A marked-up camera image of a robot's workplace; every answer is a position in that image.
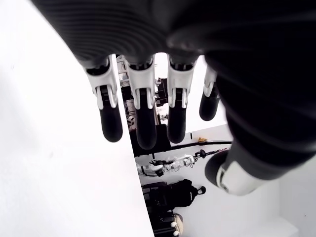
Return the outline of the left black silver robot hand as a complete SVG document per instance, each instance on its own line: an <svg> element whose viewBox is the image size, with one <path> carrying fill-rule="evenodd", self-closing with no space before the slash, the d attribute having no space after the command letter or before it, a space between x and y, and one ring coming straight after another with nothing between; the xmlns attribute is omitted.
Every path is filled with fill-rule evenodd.
<svg viewBox="0 0 316 237"><path fill-rule="evenodd" d="M167 136L184 139L199 56L207 63L199 114L223 103L231 148L206 165L207 179L246 195L316 154L316 3L313 0L36 0L85 69L111 142L122 136L112 57L127 60L137 140L151 149L154 56L167 54Z"/></svg>

